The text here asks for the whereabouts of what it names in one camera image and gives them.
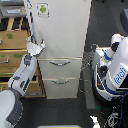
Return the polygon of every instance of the white panel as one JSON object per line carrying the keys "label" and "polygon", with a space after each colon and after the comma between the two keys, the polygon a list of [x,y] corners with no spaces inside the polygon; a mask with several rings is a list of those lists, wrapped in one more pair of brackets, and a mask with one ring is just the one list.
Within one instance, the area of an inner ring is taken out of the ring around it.
{"label": "white panel", "polygon": [[[91,0],[30,0],[38,43],[46,49],[40,58],[79,57],[84,51]],[[47,3],[49,17],[39,17],[38,3]]]}
{"label": "white panel", "polygon": [[57,84],[52,81],[60,80],[43,80],[47,99],[77,98],[78,79],[69,79],[65,84]]}
{"label": "white panel", "polygon": [[80,76],[82,59],[38,61],[42,78],[68,78]]}
{"label": "white panel", "polygon": [[5,6],[0,7],[2,15],[4,17],[25,17],[26,12],[24,14],[21,13],[21,8],[24,8],[24,6]]}

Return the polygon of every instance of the refrigerator door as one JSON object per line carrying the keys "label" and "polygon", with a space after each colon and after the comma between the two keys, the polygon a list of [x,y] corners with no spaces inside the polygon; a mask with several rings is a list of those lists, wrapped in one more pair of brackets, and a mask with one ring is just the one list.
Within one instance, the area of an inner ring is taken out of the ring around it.
{"label": "refrigerator door", "polygon": [[24,3],[31,29],[32,12],[38,44],[42,39],[46,44],[39,58],[82,56],[91,0],[31,0],[30,3],[24,0]]}

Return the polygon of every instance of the sticker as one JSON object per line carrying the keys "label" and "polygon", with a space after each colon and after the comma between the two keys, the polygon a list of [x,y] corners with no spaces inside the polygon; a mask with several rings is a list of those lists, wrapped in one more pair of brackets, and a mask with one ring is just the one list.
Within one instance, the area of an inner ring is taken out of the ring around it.
{"label": "sticker", "polygon": [[5,55],[1,55],[1,58],[5,58]]}
{"label": "sticker", "polygon": [[22,58],[25,53],[13,54],[14,58]]}
{"label": "sticker", "polygon": [[13,39],[13,35],[11,33],[7,34],[9,39]]}
{"label": "sticker", "polygon": [[49,6],[47,3],[38,3],[37,10],[39,17],[49,17]]}
{"label": "sticker", "polygon": [[8,68],[9,70],[12,70],[13,68]]}

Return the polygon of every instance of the cable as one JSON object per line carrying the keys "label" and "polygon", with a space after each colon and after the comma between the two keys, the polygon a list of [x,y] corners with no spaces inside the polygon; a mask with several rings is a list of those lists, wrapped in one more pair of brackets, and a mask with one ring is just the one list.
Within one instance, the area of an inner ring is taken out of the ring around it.
{"label": "cable", "polygon": [[82,60],[82,67],[81,70],[84,70],[91,66],[93,56],[86,54],[85,52],[83,53],[83,60]]}
{"label": "cable", "polygon": [[128,90],[126,90],[126,92],[125,92],[125,94],[124,94],[124,96],[123,96],[123,99],[122,99],[122,103],[121,103],[121,117],[120,117],[120,122],[119,122],[119,127],[118,127],[118,128],[120,128],[120,126],[121,126],[123,102],[124,102],[124,98],[125,98],[125,96],[127,95],[127,93],[128,93]]}
{"label": "cable", "polygon": [[89,80],[84,80],[84,81],[89,82],[91,86],[90,86],[90,88],[87,91],[81,90],[81,88],[79,86],[79,91],[82,92],[82,93],[88,93],[92,89],[92,83]]}
{"label": "cable", "polygon": [[107,121],[106,121],[105,124],[104,124],[104,128],[106,128],[107,123],[108,123],[108,126],[109,126],[110,128],[114,128],[114,126],[118,123],[118,113],[114,113],[114,112],[113,112],[113,113],[108,117]]}

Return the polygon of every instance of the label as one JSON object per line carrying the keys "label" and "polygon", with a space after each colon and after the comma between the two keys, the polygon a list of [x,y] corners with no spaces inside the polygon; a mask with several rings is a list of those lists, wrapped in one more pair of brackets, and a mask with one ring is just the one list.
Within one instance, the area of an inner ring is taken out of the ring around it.
{"label": "label", "polygon": [[11,33],[8,33],[7,36],[9,39],[13,39],[13,35]]}
{"label": "label", "polygon": [[12,70],[13,68],[8,68],[9,70]]}
{"label": "label", "polygon": [[0,75],[13,75],[14,73],[0,73]]}
{"label": "label", "polygon": [[57,84],[65,84],[65,82],[58,82]]}
{"label": "label", "polygon": [[13,54],[14,58],[22,58],[25,53]]}
{"label": "label", "polygon": [[119,87],[122,84],[127,75],[127,72],[128,71],[120,64],[113,77],[113,81],[117,85],[117,87]]}
{"label": "label", "polygon": [[1,55],[0,57],[1,57],[1,58],[5,58],[5,55]]}
{"label": "label", "polygon": [[20,9],[7,10],[9,14],[20,14]]}

